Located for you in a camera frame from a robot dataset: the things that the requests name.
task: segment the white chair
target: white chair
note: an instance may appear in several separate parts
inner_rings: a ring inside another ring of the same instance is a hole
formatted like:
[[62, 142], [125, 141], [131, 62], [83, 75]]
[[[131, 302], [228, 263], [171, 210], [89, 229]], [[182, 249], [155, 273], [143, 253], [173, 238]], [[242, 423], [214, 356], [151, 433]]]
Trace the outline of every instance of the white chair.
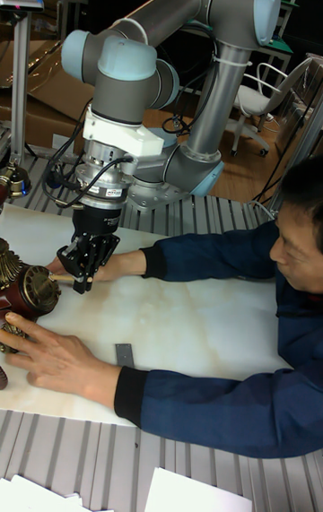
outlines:
[[[256, 80], [258, 83], [258, 90], [252, 90], [246, 85], [241, 85], [238, 89], [236, 98], [233, 103], [233, 107], [237, 108], [241, 111], [240, 119], [236, 121], [235, 119], [229, 119], [226, 130], [234, 133], [234, 141], [231, 149], [231, 155], [235, 157], [238, 153], [238, 141], [240, 139], [241, 134], [246, 135], [247, 137], [251, 137], [256, 142], [262, 145], [262, 149], [260, 150], [260, 155], [265, 156], [269, 152], [269, 145], [265, 140], [258, 135], [265, 118], [266, 114], [273, 111], [279, 104], [283, 101], [286, 93], [294, 86], [295, 82], [301, 77], [301, 75], [305, 72], [306, 68], [310, 65], [311, 57], [308, 57], [306, 60], [301, 62], [301, 64], [297, 65], [289, 75], [284, 74], [277, 68], [273, 67], [270, 64], [261, 63], [257, 67], [257, 77], [250, 74], [244, 74], [244, 76], [251, 78], [251, 80]], [[279, 73], [284, 79], [277, 86], [274, 87], [270, 83], [263, 82], [260, 79], [260, 67], [264, 65], [266, 68], [270, 68]], [[266, 86], [272, 90], [272, 95], [270, 98], [264, 96], [262, 92], [263, 86]], [[252, 126], [251, 124], [246, 124], [246, 117], [250, 116], [260, 116], [260, 123], [258, 127]]]

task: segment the blue joint cap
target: blue joint cap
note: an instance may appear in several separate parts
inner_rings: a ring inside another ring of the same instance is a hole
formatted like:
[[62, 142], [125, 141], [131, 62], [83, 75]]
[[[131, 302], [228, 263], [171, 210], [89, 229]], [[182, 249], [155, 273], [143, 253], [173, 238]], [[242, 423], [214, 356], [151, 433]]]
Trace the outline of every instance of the blue joint cap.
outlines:
[[215, 181], [220, 177], [223, 172], [224, 163], [220, 161], [210, 173], [204, 178], [198, 186], [194, 187], [189, 193], [191, 195], [197, 195], [197, 197], [204, 197], [208, 194], [210, 189], [214, 186]]
[[98, 68], [103, 75], [115, 80], [134, 82], [154, 74], [156, 59], [153, 46], [111, 36], [104, 42]]
[[265, 46], [273, 36], [281, 0], [254, 0], [254, 25], [257, 42]]
[[86, 39], [90, 32], [75, 30], [65, 39], [62, 46], [62, 66], [67, 74], [83, 81], [82, 65]]
[[177, 73], [177, 71], [175, 70], [175, 68], [170, 65], [168, 62], [165, 62], [165, 60], [160, 60], [160, 58], [157, 59], [158, 62], [164, 62], [164, 64], [167, 64], [167, 66], [169, 67], [170, 69], [170, 73], [172, 75], [172, 79], [173, 79], [173, 87], [172, 87], [172, 91], [171, 91], [171, 94], [168, 98], [168, 100], [166, 101], [166, 103], [164, 103], [161, 108], [165, 108], [165, 106], [168, 106], [170, 103], [172, 103], [177, 94], [179, 93], [179, 75]]

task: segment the black hair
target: black hair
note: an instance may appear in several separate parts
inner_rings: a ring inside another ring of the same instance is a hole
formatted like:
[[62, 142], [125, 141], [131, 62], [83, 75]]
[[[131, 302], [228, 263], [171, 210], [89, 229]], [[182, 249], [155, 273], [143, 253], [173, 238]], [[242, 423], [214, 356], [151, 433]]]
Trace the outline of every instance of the black hair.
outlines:
[[283, 178], [283, 201], [307, 213], [316, 229], [318, 250], [323, 253], [323, 155], [294, 165]]

